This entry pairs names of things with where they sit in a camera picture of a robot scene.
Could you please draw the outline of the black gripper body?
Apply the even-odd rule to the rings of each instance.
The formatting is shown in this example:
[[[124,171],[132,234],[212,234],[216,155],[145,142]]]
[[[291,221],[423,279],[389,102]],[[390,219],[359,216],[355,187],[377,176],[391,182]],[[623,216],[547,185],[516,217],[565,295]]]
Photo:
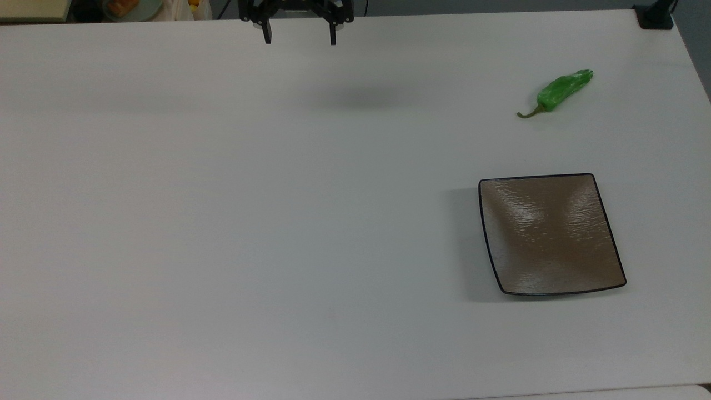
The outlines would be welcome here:
[[[239,19],[264,24],[279,11],[310,11],[330,25],[354,21],[352,1],[239,1]]]

